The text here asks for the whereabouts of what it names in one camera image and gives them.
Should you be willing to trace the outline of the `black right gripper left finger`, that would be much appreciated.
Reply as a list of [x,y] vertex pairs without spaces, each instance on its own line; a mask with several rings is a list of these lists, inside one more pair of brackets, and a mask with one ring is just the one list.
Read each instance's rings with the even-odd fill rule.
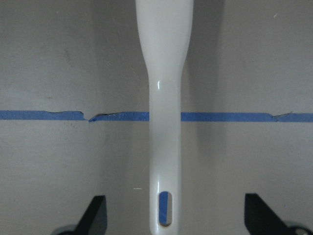
[[74,235],[104,235],[108,226],[107,204],[104,195],[93,197],[76,226]]

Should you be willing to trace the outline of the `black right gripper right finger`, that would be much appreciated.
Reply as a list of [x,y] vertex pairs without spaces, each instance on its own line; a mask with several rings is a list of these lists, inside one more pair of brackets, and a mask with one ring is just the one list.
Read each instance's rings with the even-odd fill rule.
[[256,193],[245,194],[244,224],[250,235],[295,235]]

